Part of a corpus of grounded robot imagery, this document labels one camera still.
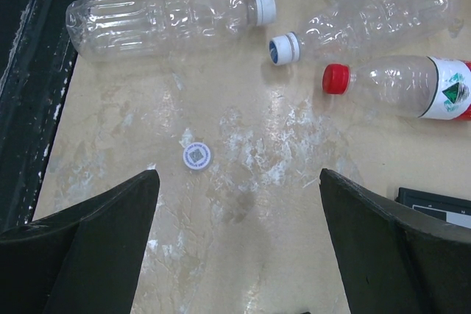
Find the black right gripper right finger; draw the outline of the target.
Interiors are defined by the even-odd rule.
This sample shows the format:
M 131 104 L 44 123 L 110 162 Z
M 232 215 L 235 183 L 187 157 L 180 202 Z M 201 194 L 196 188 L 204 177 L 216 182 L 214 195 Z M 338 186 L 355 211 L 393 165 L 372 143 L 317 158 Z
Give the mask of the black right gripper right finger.
M 470 230 L 322 169 L 320 194 L 351 313 L 469 313 Z

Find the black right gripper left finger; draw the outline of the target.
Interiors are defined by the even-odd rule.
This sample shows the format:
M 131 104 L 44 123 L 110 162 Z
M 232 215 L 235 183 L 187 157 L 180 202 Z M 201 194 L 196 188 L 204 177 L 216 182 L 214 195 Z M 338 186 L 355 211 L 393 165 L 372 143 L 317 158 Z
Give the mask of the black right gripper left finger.
M 1 234 L 2 313 L 129 313 L 159 193 L 146 170 Z

